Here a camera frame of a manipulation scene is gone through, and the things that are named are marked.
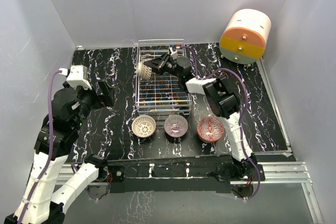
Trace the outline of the brown floral patterned bowl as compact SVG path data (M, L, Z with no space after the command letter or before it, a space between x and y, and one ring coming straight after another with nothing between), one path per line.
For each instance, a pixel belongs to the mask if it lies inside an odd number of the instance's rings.
M144 64L144 61L140 61L136 67L137 75L145 81L151 79L152 69Z

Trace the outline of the purple striped bowl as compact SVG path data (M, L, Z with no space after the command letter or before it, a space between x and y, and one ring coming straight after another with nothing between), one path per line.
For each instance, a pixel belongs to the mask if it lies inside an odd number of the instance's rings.
M179 138L186 134L188 122L186 118L181 115L169 115L164 122L164 130L170 137Z

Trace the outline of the red patterned bowl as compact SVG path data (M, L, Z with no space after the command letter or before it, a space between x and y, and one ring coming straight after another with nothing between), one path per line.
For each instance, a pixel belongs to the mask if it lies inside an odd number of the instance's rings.
M208 116L197 124L197 135L205 143L215 143L224 135L224 126L218 119Z

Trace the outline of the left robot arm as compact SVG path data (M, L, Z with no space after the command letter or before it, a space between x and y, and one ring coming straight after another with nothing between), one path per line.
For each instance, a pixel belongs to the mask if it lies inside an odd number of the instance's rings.
M88 81L87 67L60 68L51 76L66 77L56 93L48 89L48 115L44 118L35 143L34 162L23 198L5 223L63 223L71 204L92 182L117 182L103 157L90 155L58 190L55 185L79 130L91 111L114 106L114 90L104 80L98 82L101 94Z

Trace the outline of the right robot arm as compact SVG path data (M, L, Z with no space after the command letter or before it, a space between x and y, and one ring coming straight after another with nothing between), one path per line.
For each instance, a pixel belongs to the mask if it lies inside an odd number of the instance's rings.
M248 95L242 79L232 70L219 68L215 72L224 71L235 77L244 92L244 106L240 106L238 94L227 83L224 77L200 78L192 73L191 61L187 57L178 57L175 60L169 54L164 54L153 60L144 62L151 72L162 75L169 73L178 79L181 89L190 94L202 94L211 107L212 113L224 127L235 163L234 174L240 180L247 180L256 172L257 181L261 182L257 160L251 150L242 127L243 115L247 110Z

